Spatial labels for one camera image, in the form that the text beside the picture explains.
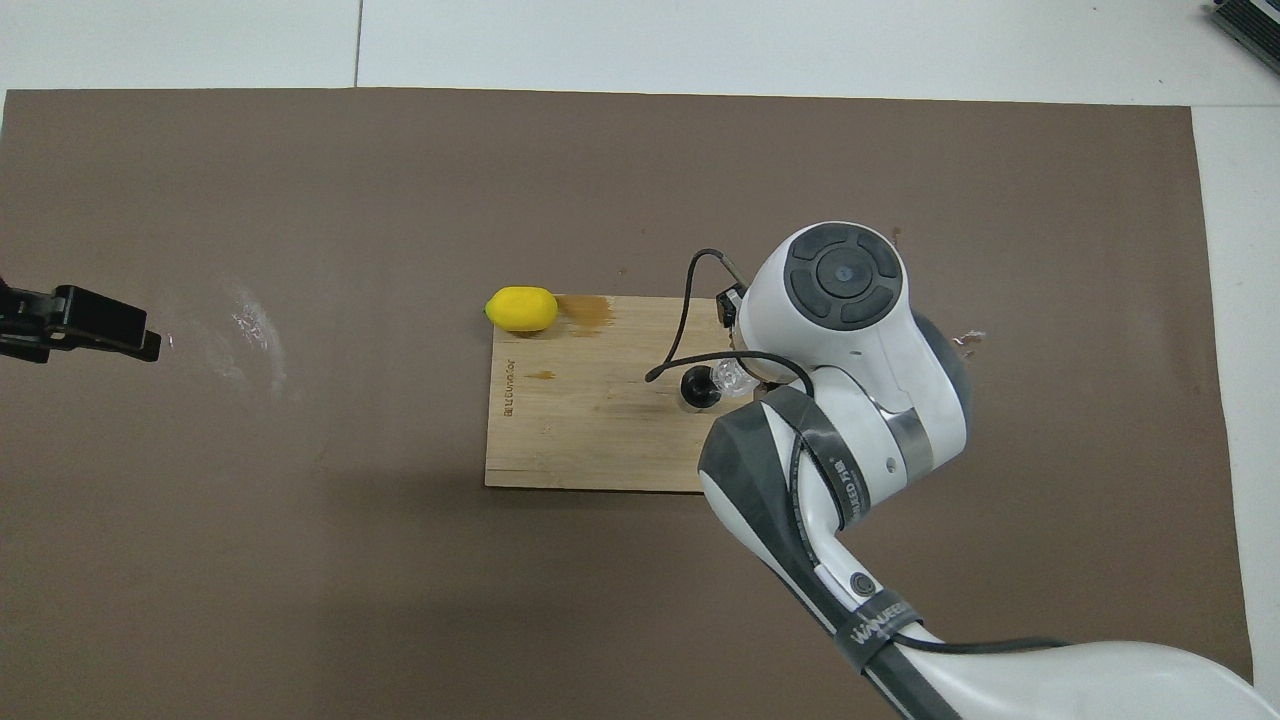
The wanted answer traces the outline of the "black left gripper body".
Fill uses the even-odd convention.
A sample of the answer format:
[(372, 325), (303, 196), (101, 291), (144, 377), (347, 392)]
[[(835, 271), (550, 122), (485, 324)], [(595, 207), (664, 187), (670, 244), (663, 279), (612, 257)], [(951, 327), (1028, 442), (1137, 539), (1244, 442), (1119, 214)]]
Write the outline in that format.
[(24, 363), (47, 363), (50, 318), (61, 301), (58, 290), (50, 293), (15, 288), (1, 283), (1, 354)]

